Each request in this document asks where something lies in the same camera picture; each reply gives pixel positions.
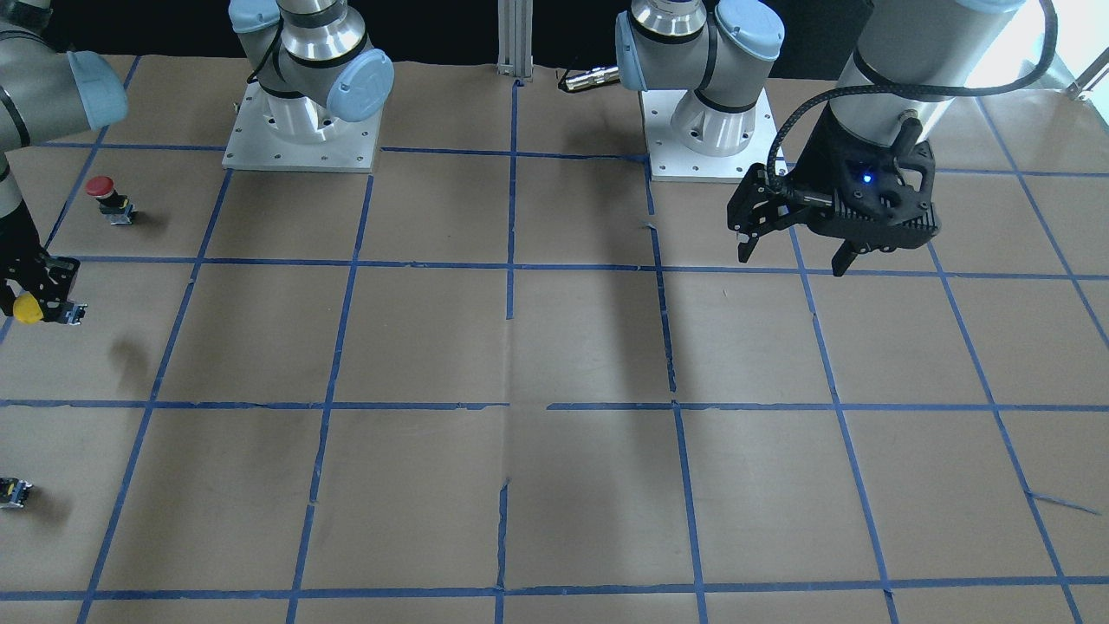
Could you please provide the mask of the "black gripper, image-right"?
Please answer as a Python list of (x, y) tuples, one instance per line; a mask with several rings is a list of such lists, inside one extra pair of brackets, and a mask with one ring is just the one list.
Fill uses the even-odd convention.
[(737, 260), (746, 263), (765, 234), (806, 223), (820, 236), (844, 238), (831, 260), (835, 277), (872, 249), (926, 245), (940, 221), (932, 204), (935, 160), (930, 142), (920, 139), (923, 130), (919, 119), (910, 117), (891, 146), (872, 145), (825, 109), (801, 151), (793, 182), (772, 178), (763, 163), (753, 163), (729, 200)]

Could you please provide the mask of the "black gripper, image-left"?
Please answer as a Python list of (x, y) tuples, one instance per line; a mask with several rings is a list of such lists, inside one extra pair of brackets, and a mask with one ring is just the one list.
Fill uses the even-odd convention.
[(16, 300), (8, 285), (16, 282), (39, 303), (43, 323), (80, 325), (87, 304), (70, 300), (80, 265), (72, 257), (45, 257), (30, 209), (1, 218), (1, 300)]

